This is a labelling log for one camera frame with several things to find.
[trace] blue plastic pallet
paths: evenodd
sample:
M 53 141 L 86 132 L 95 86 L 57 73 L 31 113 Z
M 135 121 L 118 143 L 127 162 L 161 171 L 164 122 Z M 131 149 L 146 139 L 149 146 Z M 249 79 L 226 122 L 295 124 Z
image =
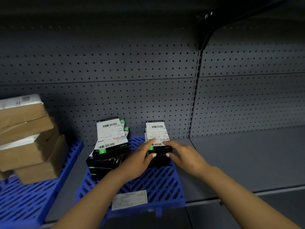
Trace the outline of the blue plastic pallet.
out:
M 131 151 L 136 150 L 144 141 L 144 137 L 132 137 L 129 140 Z M 77 189 L 75 203 L 88 193 L 97 183 L 98 182 L 91 179 L 89 169 L 87 169 L 82 184 Z M 170 166 L 161 167 L 160 169 L 148 168 L 140 177 L 126 183 L 119 190 L 118 194 L 141 190 L 147 191 L 147 204 L 115 211 L 112 211 L 110 206 L 103 219 L 103 223 L 106 218 L 114 218 L 147 211 L 155 211 L 156 216 L 161 217 L 162 209 L 185 206 L 185 196 L 173 161 L 170 162 Z
M 44 223 L 83 147 L 81 141 L 71 145 L 59 178 L 29 185 L 22 184 L 17 176 L 1 181 L 0 228 L 39 228 Z

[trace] person's right arm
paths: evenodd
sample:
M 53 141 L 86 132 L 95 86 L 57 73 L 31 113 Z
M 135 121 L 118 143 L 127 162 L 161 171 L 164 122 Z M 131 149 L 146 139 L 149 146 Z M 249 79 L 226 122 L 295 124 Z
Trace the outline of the person's right arm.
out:
M 179 157 L 168 153 L 178 166 L 204 181 L 217 194 L 243 229 L 300 228 L 252 192 L 239 185 L 219 168 L 209 165 L 191 146 L 165 141 Z

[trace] hand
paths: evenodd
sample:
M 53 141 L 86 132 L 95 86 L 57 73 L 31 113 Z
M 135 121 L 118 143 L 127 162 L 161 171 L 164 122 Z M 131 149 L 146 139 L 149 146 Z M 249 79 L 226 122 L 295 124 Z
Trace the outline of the hand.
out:
M 184 169 L 189 174 L 202 179 L 204 172 L 210 165 L 201 157 L 201 155 L 191 146 L 179 144 L 176 141 L 164 141 L 164 145 L 172 146 L 176 150 L 180 157 L 177 157 L 173 153 L 167 153 L 170 159 L 172 159 L 178 166 Z
M 154 138 L 140 145 L 137 150 L 116 168 L 116 170 L 120 171 L 121 175 L 124 176 L 125 183 L 139 177 L 147 169 L 151 160 L 157 155 L 156 153 L 153 153 L 145 158 L 148 148 L 155 141 L 156 139 Z

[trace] person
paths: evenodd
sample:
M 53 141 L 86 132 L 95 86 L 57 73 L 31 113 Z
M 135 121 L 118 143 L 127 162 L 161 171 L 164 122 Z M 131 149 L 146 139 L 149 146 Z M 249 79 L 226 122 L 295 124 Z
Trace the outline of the person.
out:
M 90 192 L 71 208 L 52 229 L 96 229 L 118 190 L 139 177 L 156 154 L 146 158 L 152 139 L 143 143 L 118 168 L 110 171 Z M 208 164 L 191 146 L 165 141 L 179 156 L 167 154 L 186 172 L 204 181 L 217 194 L 243 229 L 300 228 L 252 192 L 246 190 L 216 166 Z

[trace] stack of black boxes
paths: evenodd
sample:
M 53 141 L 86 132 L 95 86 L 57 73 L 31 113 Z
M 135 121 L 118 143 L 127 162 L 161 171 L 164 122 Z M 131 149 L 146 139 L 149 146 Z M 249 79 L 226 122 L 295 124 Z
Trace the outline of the stack of black boxes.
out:
M 145 141 L 155 138 L 156 141 L 150 146 L 147 155 L 156 153 L 157 156 L 150 162 L 150 168 L 170 165 L 170 158 L 166 156 L 167 153 L 172 153 L 171 146 L 163 145 L 163 141 L 168 141 L 169 137 L 163 121 L 146 121 L 145 126 Z
M 118 117 L 97 121 L 98 141 L 87 158 L 92 180 L 100 181 L 109 171 L 117 168 L 130 152 L 127 140 L 129 127 Z

